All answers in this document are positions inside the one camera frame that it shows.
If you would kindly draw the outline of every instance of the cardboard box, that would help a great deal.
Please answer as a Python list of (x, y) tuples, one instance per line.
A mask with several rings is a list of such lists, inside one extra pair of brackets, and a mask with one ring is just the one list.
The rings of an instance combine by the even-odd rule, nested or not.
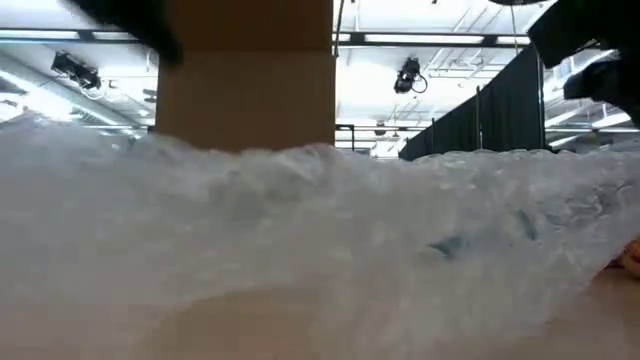
[(161, 66), (155, 130), (239, 151), (334, 142), (331, 0), (171, 2), (184, 66)]

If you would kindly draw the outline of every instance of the ceiling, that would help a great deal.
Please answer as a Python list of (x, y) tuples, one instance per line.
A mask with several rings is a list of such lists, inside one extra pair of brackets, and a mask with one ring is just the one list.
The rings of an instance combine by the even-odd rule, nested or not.
[[(337, 24), (340, 2), (334, 1), (334, 24)], [(552, 3), (510, 8), (487, 0), (439, 0), (437, 4), (432, 4), (432, 0), (346, 0), (340, 30), (524, 34)], [(0, 12), (0, 28), (97, 28), (57, 0), (0, 0), (0, 8), (3, 9)], [(108, 91), (80, 94), (77, 86), (50, 70), (53, 56), (59, 51), (68, 52), (98, 69), (101, 78), (111, 85)], [(0, 42), (0, 60), (4, 56), (18, 61), (43, 75), (40, 81), (53, 81), (82, 95), (84, 99), (76, 99), (83, 104), (87, 100), (94, 103), (85, 104), (84, 108), (99, 105), (117, 113), (119, 119), (145, 125), (153, 124), (155, 119), (155, 104), (146, 102), (147, 96), (142, 93), (143, 89), (155, 89), (157, 84), (158, 70), (154, 62), (149, 61), (150, 55), (137, 45)], [(380, 157), (394, 157), (406, 138), (419, 132), (420, 128), (429, 126), (431, 119), (438, 119), (471, 97), (477, 86), (486, 85), (515, 55), (513, 48), (341, 48), (336, 75), (337, 123), (364, 127), (356, 131), (357, 147), (373, 148), (372, 153)], [(552, 85), (560, 84), (572, 69), (583, 66), (594, 56), (597, 54), (578, 54), (549, 71), (546, 74), (548, 86), (545, 93), (557, 94)], [(428, 81), (428, 88), (423, 94), (397, 95), (393, 91), (397, 71), (408, 57), (420, 60), (422, 74)], [(551, 127), (588, 127), (595, 119), (606, 116), (600, 104), (566, 102), (561, 97), (554, 99), (553, 96), (548, 96), (551, 99), (547, 102), (548, 119), (557, 120), (558, 116), (567, 112), (574, 112), (575, 115)], [(604, 111), (608, 114), (616, 110), (604, 108)], [(411, 131), (390, 128), (391, 131), (383, 135), (366, 128), (382, 123), (386, 126), (415, 128)], [(336, 137), (337, 146), (351, 147), (350, 132), (339, 131)], [(566, 134), (557, 132), (551, 133), (550, 138), (566, 137)]]

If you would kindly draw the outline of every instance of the black drape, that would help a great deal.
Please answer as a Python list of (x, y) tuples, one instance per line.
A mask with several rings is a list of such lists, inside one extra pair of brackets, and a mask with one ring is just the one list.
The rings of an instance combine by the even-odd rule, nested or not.
[(475, 96), (449, 111), (432, 126), (433, 153), (473, 151), (479, 148)]
[(407, 142), (400, 158), (448, 151), (543, 149), (542, 64), (523, 49), (479, 94)]
[(493, 151), (542, 149), (541, 64), (533, 46), (518, 54), (480, 92), (482, 147)]
[(425, 155), (433, 154), (432, 134), (432, 128), (427, 128), (409, 139), (407, 145), (398, 153), (398, 157), (413, 161)]
[(399, 157), (412, 161), (431, 154), (478, 149), (476, 108), (474, 96), (410, 139)]

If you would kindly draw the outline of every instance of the plastic wrap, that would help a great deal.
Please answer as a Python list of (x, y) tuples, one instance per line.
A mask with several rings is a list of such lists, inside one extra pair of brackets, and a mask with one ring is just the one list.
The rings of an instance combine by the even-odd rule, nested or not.
[(308, 320), (287, 336), (314, 355), (290, 358), (477, 359), (539, 329), (640, 233), (635, 154), (382, 163), (113, 139), (0, 132), (3, 359), (228, 359), (240, 350), (179, 357), (149, 339), (193, 304), (273, 289)]

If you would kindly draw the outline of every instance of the fluorescent light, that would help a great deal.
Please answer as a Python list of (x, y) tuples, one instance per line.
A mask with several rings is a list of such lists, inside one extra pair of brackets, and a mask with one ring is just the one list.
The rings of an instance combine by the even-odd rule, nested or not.
[(529, 45), (531, 44), (531, 39), (527, 36), (498, 36), (498, 44), (509, 44), (515, 45), (516, 42), (518, 45)]
[(94, 31), (93, 36), (98, 40), (136, 40), (135, 37), (119, 31)]
[(637, 133), (640, 132), (638, 129), (633, 128), (606, 128), (598, 130), (602, 133), (613, 133), (613, 134), (624, 134), (624, 133)]
[(560, 114), (554, 118), (551, 118), (547, 121), (544, 122), (544, 127), (550, 127), (550, 126), (555, 126), (560, 124), (561, 122), (567, 121), (569, 119), (571, 119), (572, 117), (576, 116), (577, 111), (576, 110), (572, 110), (572, 111), (568, 111), (564, 114)]
[(557, 132), (557, 133), (589, 133), (591, 129), (571, 129), (571, 128), (551, 128), (546, 129), (545, 132)]
[(483, 36), (477, 35), (366, 35), (370, 42), (480, 44)]
[(602, 128), (602, 127), (622, 124), (629, 120), (631, 120), (631, 117), (629, 115), (627, 115), (626, 113), (619, 113), (619, 114), (607, 116), (602, 120), (598, 120), (594, 122), (591, 126), (593, 126), (594, 128)]
[[(333, 34), (331, 36), (331, 39), (333, 41), (336, 41), (336, 34)], [(349, 34), (340, 34), (340, 36), (338, 37), (338, 41), (349, 41), (349, 40), (351, 40), (351, 35)]]
[(4, 38), (4, 39), (77, 40), (77, 39), (80, 39), (80, 35), (76, 31), (60, 31), (60, 30), (0, 30), (0, 38)]
[(549, 146), (558, 147), (560, 145), (564, 145), (564, 144), (566, 144), (566, 143), (568, 143), (570, 141), (573, 141), (573, 140), (575, 140), (577, 138), (578, 138), (578, 135), (569, 136), (569, 137), (566, 137), (566, 138), (563, 138), (563, 139), (560, 139), (560, 140), (553, 141), (553, 142), (549, 143)]

